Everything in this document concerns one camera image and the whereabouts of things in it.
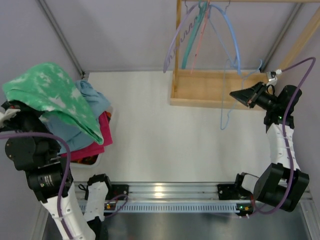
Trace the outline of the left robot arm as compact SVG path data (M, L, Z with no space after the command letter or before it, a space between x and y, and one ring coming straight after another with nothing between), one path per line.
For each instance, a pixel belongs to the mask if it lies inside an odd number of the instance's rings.
M70 170L67 143L41 122L42 111L13 100L0 111L0 137L5 139L6 156L17 171L23 171L28 187L48 211L64 240L107 240L104 225L105 200L110 188L105 174L87 182L86 208L82 212ZM68 151L60 156L61 147Z

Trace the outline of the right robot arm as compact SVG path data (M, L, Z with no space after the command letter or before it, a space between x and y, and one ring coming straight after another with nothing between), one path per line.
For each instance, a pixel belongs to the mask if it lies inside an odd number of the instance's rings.
M286 85L279 95L274 95L268 88L267 84L258 82L230 92L230 96L244 106L250 109L259 106L266 111L263 123L270 147L270 165L263 174L255 177L242 173L239 183L254 200L292 212L310 182L309 175L300 170L293 146L292 113L302 91L294 85Z

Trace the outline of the green tie-dye trousers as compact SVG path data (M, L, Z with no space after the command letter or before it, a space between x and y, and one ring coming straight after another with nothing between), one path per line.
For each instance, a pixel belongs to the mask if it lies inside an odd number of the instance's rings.
M20 101L44 111L44 117L55 116L78 127L94 142L104 142L92 109L70 76L56 63L35 65L22 75L2 85L8 101Z

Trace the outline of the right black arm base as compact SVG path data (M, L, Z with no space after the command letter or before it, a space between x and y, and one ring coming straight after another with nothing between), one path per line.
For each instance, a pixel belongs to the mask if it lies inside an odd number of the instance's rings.
M221 201L226 200L249 200L252 193L241 186L233 184L218 184L218 198Z

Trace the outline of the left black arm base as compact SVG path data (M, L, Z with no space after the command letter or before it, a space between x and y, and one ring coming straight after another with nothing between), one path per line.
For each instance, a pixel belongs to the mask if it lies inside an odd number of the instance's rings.
M117 197L117 200L123 201L126 199L124 195L128 195L129 193L129 185L128 184L113 184L109 193L109 199L112 199L114 197Z

